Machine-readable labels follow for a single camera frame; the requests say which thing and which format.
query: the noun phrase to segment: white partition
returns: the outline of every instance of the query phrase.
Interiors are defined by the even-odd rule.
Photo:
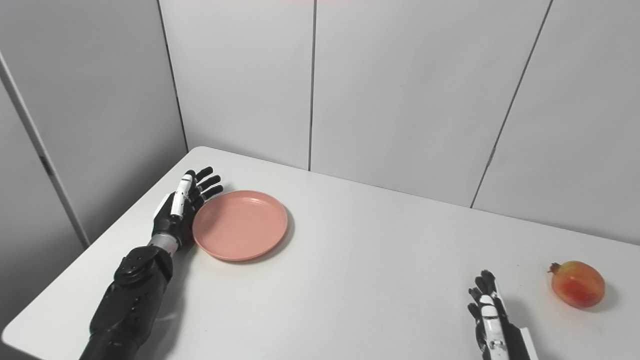
[[[312,171],[471,205],[548,3],[318,1]]]
[[[314,2],[160,4],[189,148],[307,168]]]
[[[185,155],[156,0],[0,0],[0,51],[89,240]]]
[[[0,167],[1,330],[82,252],[2,82]],[[31,357],[0,343],[0,359]]]
[[[638,13],[554,2],[475,208],[640,244]]]

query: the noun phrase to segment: black forearm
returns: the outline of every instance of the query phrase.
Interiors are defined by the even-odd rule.
[[[80,359],[133,359],[151,333],[172,273],[165,250],[152,245],[131,250],[93,316]]]

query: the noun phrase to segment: white table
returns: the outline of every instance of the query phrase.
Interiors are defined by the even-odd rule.
[[[45,360],[77,359],[122,256],[149,240],[152,214],[190,168],[288,209],[285,241],[226,263],[193,248],[138,359],[480,359],[467,288],[493,271],[512,322],[541,360],[640,359],[640,247],[199,147],[42,292],[3,340]],[[581,311],[551,291],[551,262],[585,261],[603,303]]]

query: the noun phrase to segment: robotic hand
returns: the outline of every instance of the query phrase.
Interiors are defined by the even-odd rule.
[[[220,176],[211,174],[211,167],[198,174],[189,170],[177,190],[164,197],[149,244],[122,258],[91,320],[91,336],[80,360],[133,360],[147,341],[173,275],[172,256],[193,243],[196,213],[223,190]]]
[[[483,360],[538,360],[527,328],[509,322],[495,276],[483,270],[469,289],[475,303],[468,305],[476,319],[476,340]]]

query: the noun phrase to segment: white robotic finger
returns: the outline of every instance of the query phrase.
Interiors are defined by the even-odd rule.
[[[176,189],[175,195],[173,196],[173,203],[171,205],[170,213],[171,216],[182,218],[184,214],[184,202],[187,199],[187,194],[189,193],[192,182],[193,176],[189,174],[185,174],[180,180],[180,184],[178,184],[178,188]]]
[[[504,338],[498,310],[493,305],[485,305],[480,309],[484,323],[486,345],[492,360],[509,360],[507,341]]]

